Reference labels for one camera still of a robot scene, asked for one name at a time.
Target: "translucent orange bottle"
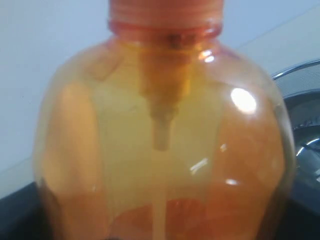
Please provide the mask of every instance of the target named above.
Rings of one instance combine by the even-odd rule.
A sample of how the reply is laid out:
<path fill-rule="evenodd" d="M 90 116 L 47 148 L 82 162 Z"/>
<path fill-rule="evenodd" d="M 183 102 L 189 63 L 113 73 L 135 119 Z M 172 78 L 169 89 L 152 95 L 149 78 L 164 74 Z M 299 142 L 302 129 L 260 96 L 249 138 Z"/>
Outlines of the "translucent orange bottle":
<path fill-rule="evenodd" d="M 222 0 L 110 0 L 59 68 L 36 181 L 54 240 L 271 240 L 293 178 L 284 103 L 227 49 Z"/>

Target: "plastic bottle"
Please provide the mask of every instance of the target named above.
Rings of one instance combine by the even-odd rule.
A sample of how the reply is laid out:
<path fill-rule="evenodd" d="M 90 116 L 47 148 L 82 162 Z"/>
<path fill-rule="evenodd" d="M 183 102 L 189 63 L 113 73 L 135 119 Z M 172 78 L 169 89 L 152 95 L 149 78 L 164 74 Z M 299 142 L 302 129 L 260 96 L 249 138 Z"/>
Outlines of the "plastic bottle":
<path fill-rule="evenodd" d="M 54 240 L 270 240 L 294 172 L 280 93 L 221 45 L 222 0 L 110 0 L 61 66 L 36 182 Z"/>

